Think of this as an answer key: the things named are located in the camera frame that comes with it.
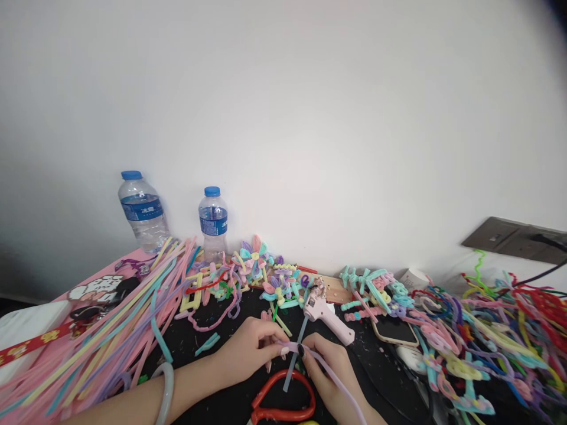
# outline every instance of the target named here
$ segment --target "blue bottle label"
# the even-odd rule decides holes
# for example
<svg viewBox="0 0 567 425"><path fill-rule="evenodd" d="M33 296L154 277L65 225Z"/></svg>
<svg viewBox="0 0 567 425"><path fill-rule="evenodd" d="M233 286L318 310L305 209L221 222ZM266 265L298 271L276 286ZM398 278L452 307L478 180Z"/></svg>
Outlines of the blue bottle label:
<svg viewBox="0 0 567 425"><path fill-rule="evenodd" d="M228 214L224 208L217 207L215 211L212 208L203 208L201 215L201 231L209 236L219 236L226 233ZM221 217L216 220L209 220L209 218Z"/></svg>
<svg viewBox="0 0 567 425"><path fill-rule="evenodd" d="M122 199L120 203L129 221L151 220L164 213L157 195L134 195Z"/></svg>

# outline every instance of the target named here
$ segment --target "blue bottle cap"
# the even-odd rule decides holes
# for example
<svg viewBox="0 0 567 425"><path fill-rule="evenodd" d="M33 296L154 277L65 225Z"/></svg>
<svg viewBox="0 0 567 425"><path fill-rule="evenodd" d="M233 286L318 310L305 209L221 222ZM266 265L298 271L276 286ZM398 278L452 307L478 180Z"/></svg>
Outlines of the blue bottle cap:
<svg viewBox="0 0 567 425"><path fill-rule="evenodd" d="M220 188L218 186L205 187L205 196L207 198L216 198L220 196Z"/></svg>
<svg viewBox="0 0 567 425"><path fill-rule="evenodd" d="M142 179L142 173L140 173L139 171L135 171L135 170L122 171L122 178L124 180L141 180Z"/></svg>

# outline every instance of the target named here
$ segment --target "forearm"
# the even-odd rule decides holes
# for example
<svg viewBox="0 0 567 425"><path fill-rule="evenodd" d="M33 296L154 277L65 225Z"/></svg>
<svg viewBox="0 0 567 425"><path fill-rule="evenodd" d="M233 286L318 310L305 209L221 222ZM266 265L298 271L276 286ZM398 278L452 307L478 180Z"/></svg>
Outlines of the forearm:
<svg viewBox="0 0 567 425"><path fill-rule="evenodd" d="M370 404L366 403L366 405L364 407L361 406L361 408L367 425L388 425L380 413Z"/></svg>
<svg viewBox="0 0 567 425"><path fill-rule="evenodd" d="M227 386L212 362L208 356L175 370L168 424L195 403ZM64 425L153 425L161 407L164 385L163 375L154 378L73 416Z"/></svg>

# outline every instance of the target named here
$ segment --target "black cable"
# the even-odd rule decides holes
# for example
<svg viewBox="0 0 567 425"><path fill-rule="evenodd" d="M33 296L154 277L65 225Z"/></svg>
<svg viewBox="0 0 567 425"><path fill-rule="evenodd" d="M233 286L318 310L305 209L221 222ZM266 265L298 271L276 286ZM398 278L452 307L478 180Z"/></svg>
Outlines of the black cable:
<svg viewBox="0 0 567 425"><path fill-rule="evenodd" d="M564 253L567 253L567 246L565 246L564 244L562 244L562 243L560 243L560 242L557 242L557 241L554 240L554 239L551 239L551 238L545 236L544 234L539 233L539 234L533 236L533 237L531 238L531 240L533 240L533 241L535 241L535 242L542 242L542 243L545 243L545 244L548 245L548 246L552 246L552 247L554 247L554 248L557 248L557 249L560 250L560 251L563 251ZM555 270L560 269L560 268L563 267L565 264L567 264L567 259L563 260L563 261L562 261L561 263L559 263L557 266L552 267L551 269L546 270L545 272L540 273L540 274L537 275L537 276L531 277L531 278L526 279L526 280L522 280L521 282L515 283L515 284L512 285L512 286L513 286L513 287L516 287L516 286L520 286L520 285L525 285L526 283L534 282L535 280L541 279L542 277L547 276L549 273L553 273ZM503 292L501 292L500 294L498 294L498 295L496 296L496 298L494 298L494 299L498 299L498 298L500 298L500 297L506 295L509 291L510 291L510 289L504 290Z"/></svg>
<svg viewBox="0 0 567 425"><path fill-rule="evenodd" d="M557 266L552 267L551 269L546 270L545 272L540 273L540 274L537 275L537 276L531 277L531 278L526 279L526 280L522 280L521 282L515 283L515 284L512 285L512 286L513 286L513 287L516 287L516 286L520 286L520 285L525 285L526 283L530 283L530 282L533 282L534 280L541 279L542 277L547 276L549 273L553 273L555 270L560 269L560 268L563 267L565 264L567 264L567 259L565 259L565 260L563 260L562 262L560 262ZM500 298L500 297L506 295L509 291L510 291L510 289L506 289L505 291L503 291L502 293L500 293L499 295L497 295L496 298L494 298L494 299L498 299L498 298Z"/></svg>
<svg viewBox="0 0 567 425"><path fill-rule="evenodd" d="M374 382L374 380L372 379L372 376L370 375L370 372L368 371L368 369L366 368L366 366L364 365L364 363L362 362L362 360L359 358L359 356L356 354L356 352L352 349L352 347L348 346L348 348L350 348L351 352L354 354L354 356L356 357L356 360L360 363L360 365L362 366L362 369L364 369L364 372L366 373L366 376L368 377L370 383L372 384L372 386L374 387L374 389L378 392L378 395L381 396L381 398L383 398L390 406L392 409L394 409L395 411L397 411L401 416L403 416L403 418L405 420L407 420L408 422L414 424L414 425L424 425L424 424L428 424L431 422L431 420L433 419L433 412L434 412L434 403L433 403L433 393L431 392L431 389L429 388L429 385L426 385L425 388L427 389L427 398L428 398L428 404L429 404L429 414L427 416L427 418L425 419L424 422L416 422L413 419L409 418L404 412L402 412L396 405L394 405L380 390L380 388L378 387L378 385L376 385L376 383Z"/></svg>

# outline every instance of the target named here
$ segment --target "hand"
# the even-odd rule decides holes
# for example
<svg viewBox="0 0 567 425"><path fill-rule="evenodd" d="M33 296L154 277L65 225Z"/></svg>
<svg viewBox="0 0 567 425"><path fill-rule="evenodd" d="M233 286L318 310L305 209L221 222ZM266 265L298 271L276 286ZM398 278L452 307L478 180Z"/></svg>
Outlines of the hand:
<svg viewBox="0 0 567 425"><path fill-rule="evenodd" d="M319 334L311 334L304 339L303 344L311 350L317 351L325 359L325 362L333 369L335 375L341 380L359 407L362 409L366 422L370 424L385 424L384 420L366 401L359 382L354 375L353 366L350 364L347 350L342 345L337 345L323 338ZM307 351L302 357L309 377L317 387L323 403L328 411L340 424L357 423L356 412L350 400L335 385L331 378L328 378L317 360Z"/></svg>
<svg viewBox="0 0 567 425"><path fill-rule="evenodd" d="M277 323L248 317L220 350L211 355L224 388L250 378L262 365L289 353L288 347L279 344L260 348L260 341L266 337L289 342Z"/></svg>

